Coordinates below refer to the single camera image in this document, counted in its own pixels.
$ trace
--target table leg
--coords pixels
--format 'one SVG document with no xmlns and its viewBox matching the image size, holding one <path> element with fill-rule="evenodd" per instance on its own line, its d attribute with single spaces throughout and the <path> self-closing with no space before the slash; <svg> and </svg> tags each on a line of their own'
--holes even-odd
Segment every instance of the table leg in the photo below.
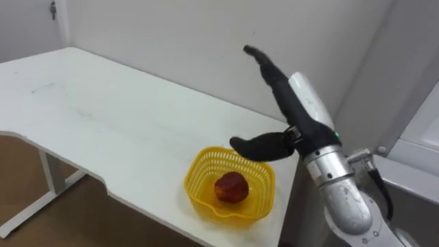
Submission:
<svg viewBox="0 0 439 247">
<path fill-rule="evenodd" d="M 40 159 L 47 185 L 49 186 L 49 192 L 0 226 L 0 237 L 3 239 L 85 175 L 84 172 L 78 170 L 64 180 L 60 172 L 60 160 L 41 150 Z"/>
</svg>

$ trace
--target yellow basket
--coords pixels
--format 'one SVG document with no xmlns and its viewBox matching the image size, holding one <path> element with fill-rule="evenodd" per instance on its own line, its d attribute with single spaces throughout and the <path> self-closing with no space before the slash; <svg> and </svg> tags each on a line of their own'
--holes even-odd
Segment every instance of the yellow basket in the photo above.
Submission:
<svg viewBox="0 0 439 247">
<path fill-rule="evenodd" d="M 214 184 L 227 172 L 239 172 L 247 180 L 247 198 L 237 204 L 217 199 Z M 203 217 L 229 226 L 245 227 L 268 215 L 274 199 L 274 172 L 266 163 L 249 161 L 220 147 L 202 150 L 185 178 L 185 190 Z"/>
</svg>

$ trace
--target silver arm segment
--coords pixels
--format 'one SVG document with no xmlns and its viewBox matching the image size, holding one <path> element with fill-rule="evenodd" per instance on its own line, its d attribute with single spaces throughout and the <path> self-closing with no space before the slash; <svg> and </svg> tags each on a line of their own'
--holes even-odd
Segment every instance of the silver arm segment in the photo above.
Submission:
<svg viewBox="0 0 439 247">
<path fill-rule="evenodd" d="M 358 190 L 350 164 L 359 161 L 367 171 L 376 169 L 367 149 L 346 158 L 341 147 L 331 146 L 303 159 L 324 199 L 329 228 L 352 247 L 418 247 L 407 233 L 393 233 L 375 201 Z"/>
</svg>

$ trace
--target wooden floor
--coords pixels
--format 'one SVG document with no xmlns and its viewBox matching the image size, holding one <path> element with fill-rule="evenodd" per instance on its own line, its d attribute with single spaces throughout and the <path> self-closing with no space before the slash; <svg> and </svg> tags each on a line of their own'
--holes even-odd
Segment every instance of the wooden floor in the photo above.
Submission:
<svg viewBox="0 0 439 247">
<path fill-rule="evenodd" d="M 63 165 L 66 176 L 74 172 Z M 0 224 L 47 191 L 38 150 L 12 137 L 0 137 Z M 48 205 L 0 247 L 97 247 L 200 245 L 106 195 L 87 176 Z"/>
</svg>

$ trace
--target robotic arm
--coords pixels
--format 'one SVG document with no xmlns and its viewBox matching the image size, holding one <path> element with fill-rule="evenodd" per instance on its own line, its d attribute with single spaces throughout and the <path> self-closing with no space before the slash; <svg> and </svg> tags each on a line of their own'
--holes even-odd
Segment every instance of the robotic arm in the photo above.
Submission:
<svg viewBox="0 0 439 247">
<path fill-rule="evenodd" d="M 275 161 L 297 150 L 324 199 L 330 229 L 351 246 L 417 246 L 404 233 L 393 233 L 374 200 L 358 190 L 351 164 L 359 161 L 384 189 L 372 154 L 368 150 L 347 157 L 343 154 L 333 122 L 307 78 L 295 73 L 288 79 L 262 51 L 248 45 L 244 51 L 259 64 L 290 127 L 285 132 L 266 133 L 251 140 L 232 137 L 233 149 L 252 161 Z M 388 204 L 391 217 L 390 199 Z"/>
</svg>

